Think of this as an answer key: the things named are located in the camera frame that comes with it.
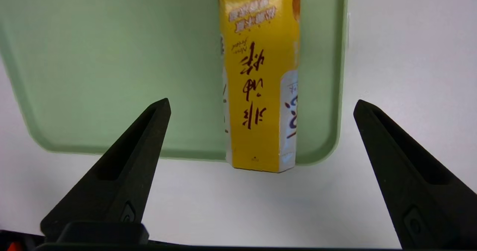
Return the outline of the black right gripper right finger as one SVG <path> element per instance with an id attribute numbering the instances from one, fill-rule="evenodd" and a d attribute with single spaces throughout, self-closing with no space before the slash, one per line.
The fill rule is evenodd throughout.
<path id="1" fill-rule="evenodd" d="M 475 251 L 476 193 L 377 106 L 353 117 L 402 249 Z"/>

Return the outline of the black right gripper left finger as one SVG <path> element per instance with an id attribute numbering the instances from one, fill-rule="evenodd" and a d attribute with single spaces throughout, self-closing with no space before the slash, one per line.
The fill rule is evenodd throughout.
<path id="1" fill-rule="evenodd" d="M 43 218 L 47 241 L 71 222 L 141 223 L 170 116 L 167 98 L 140 114 Z"/>

